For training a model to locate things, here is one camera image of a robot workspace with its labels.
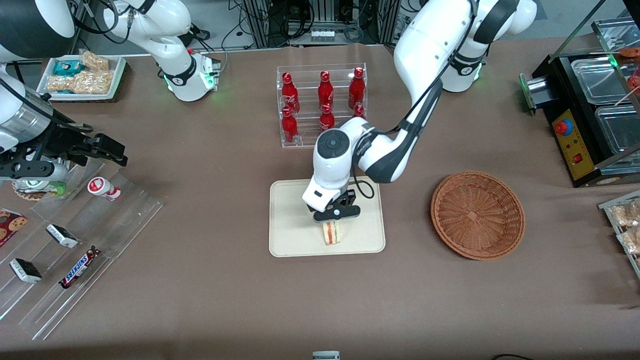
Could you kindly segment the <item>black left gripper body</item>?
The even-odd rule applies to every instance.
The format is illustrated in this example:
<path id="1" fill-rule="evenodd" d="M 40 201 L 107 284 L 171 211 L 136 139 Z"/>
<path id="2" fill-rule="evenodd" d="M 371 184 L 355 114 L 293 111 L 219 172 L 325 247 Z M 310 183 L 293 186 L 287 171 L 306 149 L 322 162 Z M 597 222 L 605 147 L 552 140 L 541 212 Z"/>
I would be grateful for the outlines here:
<path id="1" fill-rule="evenodd" d="M 347 189 L 338 198 L 332 200 L 326 208 L 350 208 L 354 206 L 356 199 L 354 189 Z"/>

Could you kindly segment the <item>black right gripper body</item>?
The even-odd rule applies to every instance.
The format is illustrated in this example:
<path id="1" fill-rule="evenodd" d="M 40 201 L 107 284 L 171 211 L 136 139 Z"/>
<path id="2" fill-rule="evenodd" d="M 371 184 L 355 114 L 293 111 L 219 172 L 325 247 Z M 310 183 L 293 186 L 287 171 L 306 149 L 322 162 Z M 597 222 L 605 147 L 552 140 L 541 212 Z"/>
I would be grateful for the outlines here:
<path id="1" fill-rule="evenodd" d="M 92 136 L 74 130 L 45 130 L 30 142 L 30 160 L 44 161 L 46 158 L 61 158 L 78 166 L 86 166 L 89 153 L 95 153 L 94 143 L 101 133 Z"/>

